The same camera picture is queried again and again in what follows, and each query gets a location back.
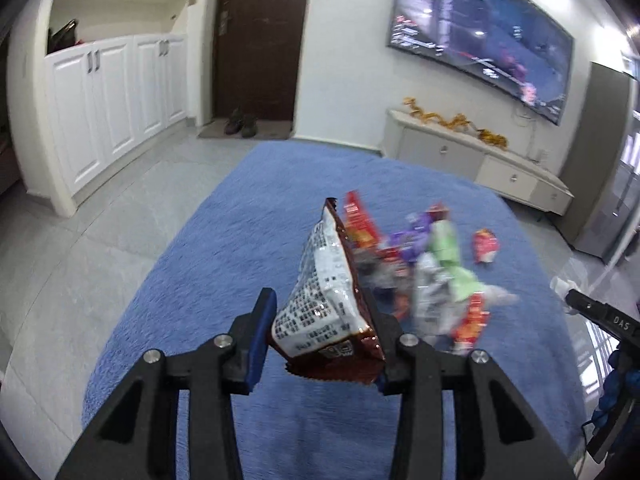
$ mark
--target television frame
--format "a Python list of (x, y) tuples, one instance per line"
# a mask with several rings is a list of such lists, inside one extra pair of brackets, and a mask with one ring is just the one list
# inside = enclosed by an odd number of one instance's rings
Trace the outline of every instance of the television frame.
[(437, 63), (439, 63), (440, 65), (443, 66), (448, 66), (453, 70), (456, 70), (457, 72), (460, 72), (466, 76), (470, 76), (473, 79), (482, 81), (483, 83), (491, 86), (492, 88), (498, 89), (500, 92), (508, 95), (509, 97), (511, 97), (512, 99), (514, 99), (516, 102), (521, 103), (525, 108), (528, 108), (530, 110), (532, 110), (533, 112), (535, 112), (537, 115), (539, 115), (540, 117), (542, 117), (543, 119), (549, 121), (550, 123), (554, 124), (555, 126), (560, 126), (560, 123), (562, 121), (562, 118), (564, 117), (564, 109), (566, 108), (566, 103), (568, 102), (568, 97), (569, 97), (569, 90), (570, 90), (570, 86), (571, 86), (571, 74), (574, 68), (574, 49), (575, 49), (575, 38), (569, 34), (569, 32), (562, 26), (560, 25), (560, 23), (558, 23), (558, 21), (556, 19), (554, 19), (548, 12), (546, 12), (546, 10), (542, 9), (538, 4), (536, 4), (534, 1), (532, 0), (525, 0), (530, 6), (535, 7), (535, 9), (538, 12), (541, 12), (542, 14), (544, 14), (544, 16), (546, 16), (552, 23), (554, 23), (558, 29), (560, 29), (562, 32), (564, 32), (568, 38), (571, 39), (571, 52), (569, 53), (569, 70), (567, 71), (567, 75), (566, 75), (566, 80), (565, 80), (565, 86), (564, 86), (564, 95), (567, 97), (567, 99), (564, 101), (565, 106), (562, 107), (562, 111), (560, 112), (560, 114), (558, 115), (558, 120), (555, 121), (550, 117), (547, 117), (546, 115), (540, 113), (538, 110), (536, 110), (533, 106), (527, 104), (526, 102), (524, 102), (522, 99), (518, 99), (517, 96), (513, 95), (511, 92), (509, 92), (508, 90), (502, 88), (501, 86), (499, 86), (498, 84), (485, 79), (484, 77), (480, 77), (479, 75), (476, 75), (472, 72), (469, 72), (467, 70), (464, 70), (463, 68), (456, 66), (452, 63), (447, 62), (446, 60), (443, 60), (442, 58), (438, 58), (438, 57), (431, 57), (431, 56), (424, 56), (418, 52), (415, 51), (411, 51), (408, 50), (406, 48), (403, 48), (401, 46), (398, 46), (396, 44), (391, 43), (391, 39), (393, 37), (393, 28), (396, 22), (396, 7), (398, 6), (398, 0), (393, 0), (392, 1), (392, 9), (391, 9), (391, 16), (389, 19), (389, 28), (388, 28), (388, 33), (386, 35), (387, 37), (387, 43), (386, 46), (394, 49), (394, 50), (398, 50), (400, 52), (404, 52), (406, 54), (411, 54), (412, 56), (418, 57), (420, 59), (425, 59), (428, 61), (435, 61)]

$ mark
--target pair of shoes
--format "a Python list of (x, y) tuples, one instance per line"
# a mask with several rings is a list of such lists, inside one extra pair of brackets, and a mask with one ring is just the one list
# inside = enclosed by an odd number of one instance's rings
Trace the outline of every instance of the pair of shoes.
[(256, 118), (251, 114), (242, 114), (240, 108), (236, 108), (225, 125), (226, 135), (235, 135), (240, 132), (244, 139), (255, 137), (258, 133)]

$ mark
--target silver screw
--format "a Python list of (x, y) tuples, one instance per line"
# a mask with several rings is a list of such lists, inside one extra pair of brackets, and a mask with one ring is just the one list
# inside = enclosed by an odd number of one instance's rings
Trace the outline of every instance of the silver screw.
[(416, 346), (420, 340), (413, 334), (402, 334), (400, 336), (400, 344), (402, 346)]
[(145, 360), (145, 362), (152, 365), (153, 363), (157, 363), (160, 360), (160, 351), (155, 349), (147, 350), (142, 358)]
[(234, 339), (229, 334), (220, 334), (213, 338), (213, 344), (218, 348), (226, 348), (231, 346)]
[(471, 352), (471, 358), (479, 365), (489, 362), (489, 354), (484, 350), (474, 350)]

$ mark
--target blue rug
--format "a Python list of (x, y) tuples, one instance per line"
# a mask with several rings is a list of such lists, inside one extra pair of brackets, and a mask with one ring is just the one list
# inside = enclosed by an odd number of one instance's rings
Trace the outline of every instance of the blue rug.
[[(207, 198), (160, 257), (111, 335), (87, 386), (86, 425), (148, 348), (177, 354), (225, 332), (252, 309), (263, 286), (282, 304), (325, 197), (358, 189), (380, 229), (442, 200), (451, 209), (463, 261), (486, 283), (520, 296), (495, 310), (479, 346), (488, 350), (569, 455), (585, 420), (582, 390), (561, 305), (504, 202), (454, 176), (355, 150), (306, 142), (258, 145)], [(493, 230), (496, 261), (476, 267), (471, 237)], [(178, 424), (178, 478), (188, 477), (186, 412)], [(399, 399), (373, 387), (302, 380), (268, 352), (262, 382), (234, 396), (247, 480), (388, 478)], [(454, 478), (453, 421), (446, 402), (446, 479)]]

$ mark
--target television screen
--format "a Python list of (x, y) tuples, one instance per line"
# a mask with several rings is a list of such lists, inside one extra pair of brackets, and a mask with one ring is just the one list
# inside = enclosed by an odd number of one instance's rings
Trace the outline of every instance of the television screen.
[(530, 0), (396, 0), (389, 45), (455, 66), (559, 124), (573, 38)]

